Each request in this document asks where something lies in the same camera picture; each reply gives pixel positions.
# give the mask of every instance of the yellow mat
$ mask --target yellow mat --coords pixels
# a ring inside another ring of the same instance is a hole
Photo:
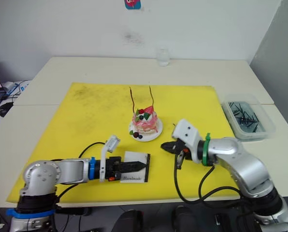
[[[148,86],[131,86],[135,109],[151,105]],[[163,122],[163,132],[151,142],[135,141],[128,131],[132,118],[132,102],[128,85],[96,85],[73,83],[35,147],[27,164],[36,160],[77,158],[89,144],[106,141],[115,134],[121,139],[111,156],[124,156],[125,151],[151,154],[147,183],[120,183],[89,181],[66,193],[61,202],[114,202],[178,198],[173,181],[174,155],[163,151],[160,145],[173,140],[174,124],[185,118],[198,128],[204,138],[210,132],[212,138],[233,136],[215,90],[202,86],[151,86],[154,108]],[[101,145],[91,147],[83,158],[100,159]],[[201,164],[184,161],[178,170],[178,183],[186,197],[197,197],[198,186],[209,170]],[[220,186],[235,186],[230,174],[217,167],[207,178],[202,192],[207,193]],[[19,176],[7,201],[17,202],[19,190],[24,186]],[[60,194],[66,185],[58,185]],[[223,190],[214,196],[235,195]]]

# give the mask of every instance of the clear plastic bin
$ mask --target clear plastic bin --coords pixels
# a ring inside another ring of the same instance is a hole
[[[260,140],[275,132],[275,125],[250,94],[228,95],[222,103],[228,122],[240,140]]]

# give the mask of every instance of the mouse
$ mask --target mouse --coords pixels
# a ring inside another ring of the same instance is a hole
[[[9,112],[9,110],[11,109],[11,107],[13,106],[13,102],[7,102],[3,105],[0,106],[0,116],[4,117],[7,112]]]

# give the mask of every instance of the sticker on wall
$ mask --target sticker on wall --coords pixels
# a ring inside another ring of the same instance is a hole
[[[139,10],[141,8],[140,0],[124,0],[128,10]]]

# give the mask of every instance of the white plate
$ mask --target white plate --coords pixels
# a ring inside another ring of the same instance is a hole
[[[148,141],[152,141],[154,139],[156,139],[162,132],[162,129],[163,129],[163,124],[162,124],[162,121],[160,120],[160,118],[157,119],[158,121],[158,133],[151,133],[151,134],[140,134],[143,136],[142,139],[139,139],[139,138],[134,138],[133,135],[130,135],[133,139],[135,139],[136,141],[140,141],[140,142],[148,142]],[[135,126],[133,124],[133,122],[131,121],[130,124],[129,124],[129,131],[135,131],[136,132],[136,129],[135,129]]]

